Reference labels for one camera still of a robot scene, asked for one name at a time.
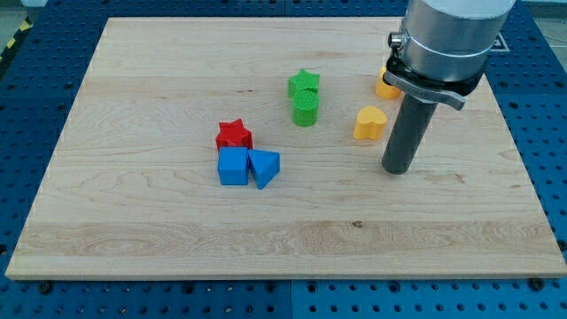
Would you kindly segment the yellow block behind arm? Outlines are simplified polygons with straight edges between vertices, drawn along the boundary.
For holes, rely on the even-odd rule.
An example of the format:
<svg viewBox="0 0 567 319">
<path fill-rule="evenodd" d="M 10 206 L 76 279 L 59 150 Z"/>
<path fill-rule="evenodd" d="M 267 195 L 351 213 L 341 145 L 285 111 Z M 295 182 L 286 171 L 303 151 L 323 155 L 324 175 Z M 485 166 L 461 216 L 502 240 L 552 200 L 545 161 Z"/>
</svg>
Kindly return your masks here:
<svg viewBox="0 0 567 319">
<path fill-rule="evenodd" d="M 394 87 L 390 84 L 387 84 L 385 82 L 385 80 L 384 80 L 385 72 L 386 72 L 386 66 L 382 66 L 380 68 L 378 76 L 377 76 L 375 93 L 383 99 L 388 99 L 388 100 L 397 99 L 400 96 L 401 91 L 398 88 L 396 88 L 396 87 Z"/>
</svg>

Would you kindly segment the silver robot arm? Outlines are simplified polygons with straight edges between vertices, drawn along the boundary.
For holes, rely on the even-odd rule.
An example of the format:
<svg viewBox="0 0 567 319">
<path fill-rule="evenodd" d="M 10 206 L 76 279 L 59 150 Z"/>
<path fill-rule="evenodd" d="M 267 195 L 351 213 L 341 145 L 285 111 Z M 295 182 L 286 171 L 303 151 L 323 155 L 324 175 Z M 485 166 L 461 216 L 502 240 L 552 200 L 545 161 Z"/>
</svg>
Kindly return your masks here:
<svg viewBox="0 0 567 319">
<path fill-rule="evenodd" d="M 460 82 L 485 68 L 514 0 L 410 0 L 392 54 L 428 79 Z"/>
</svg>

